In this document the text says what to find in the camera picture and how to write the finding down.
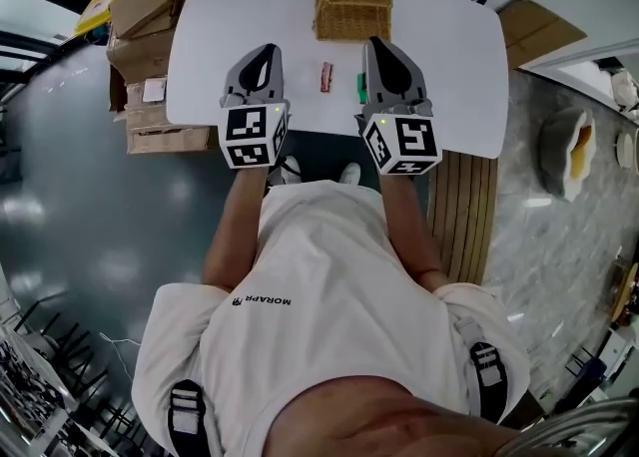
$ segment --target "shoulder strap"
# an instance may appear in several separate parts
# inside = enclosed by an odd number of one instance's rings
[[[204,427],[207,411],[202,388],[192,380],[175,384],[171,390],[169,434],[178,457],[211,457]]]
[[[455,327],[468,347],[470,365],[466,371],[470,413],[497,423],[508,401],[508,375],[499,351],[484,340],[479,324],[464,317]]]

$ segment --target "wooden floor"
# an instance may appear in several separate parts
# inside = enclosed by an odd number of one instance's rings
[[[481,284],[495,212],[497,160],[444,152],[430,171],[428,226],[452,281]]]

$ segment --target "shoe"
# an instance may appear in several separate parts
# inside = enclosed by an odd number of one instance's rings
[[[351,184],[352,186],[359,185],[359,178],[361,177],[361,167],[358,163],[350,163],[341,172],[339,177],[340,184]]]
[[[300,164],[296,158],[286,156],[282,161],[278,161],[281,162],[280,165],[269,175],[269,184],[271,184],[271,186],[286,186],[289,184],[302,183]]]

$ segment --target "cable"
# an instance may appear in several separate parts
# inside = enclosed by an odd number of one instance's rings
[[[131,380],[131,382],[133,382],[133,377],[131,376],[131,374],[129,373],[129,369],[127,368],[127,364],[124,362],[124,359],[122,359],[122,355],[120,354],[120,351],[118,350],[118,345],[117,343],[123,343],[125,341],[128,341],[129,343],[133,343],[134,345],[137,345],[138,347],[141,345],[141,343],[135,341],[135,340],[131,340],[129,338],[123,338],[122,340],[112,340],[111,338],[109,338],[106,334],[104,333],[98,333],[100,335],[100,337],[103,340],[107,340],[108,342],[110,342],[113,345],[113,348],[116,349],[116,354],[118,354],[118,359],[120,359],[120,362],[122,363],[122,366],[124,367],[124,373],[127,374],[127,377],[129,377],[129,379]]]

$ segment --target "gray floor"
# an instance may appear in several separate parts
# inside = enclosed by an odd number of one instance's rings
[[[592,112],[597,153],[572,203],[549,195],[536,172],[545,118],[577,106]],[[567,88],[510,73],[508,126],[484,285],[501,287],[509,319],[532,361],[531,391],[546,406],[570,385],[564,369],[579,343],[591,352],[609,324],[610,266],[620,245],[631,258],[639,235],[639,176],[619,168],[613,144],[637,127]]]
[[[124,123],[107,111],[108,73],[104,48],[87,47],[9,103],[24,182],[0,186],[0,262],[24,308],[43,301],[36,326],[60,311],[58,333],[76,321],[92,331],[113,391],[126,397],[129,379],[97,335],[139,341],[158,286],[199,280],[234,174],[220,152],[127,156]],[[284,147],[306,181],[336,180],[358,161],[362,183],[378,188],[359,139],[289,133]],[[426,178],[418,186],[425,206]],[[133,371],[137,348],[119,348]]]

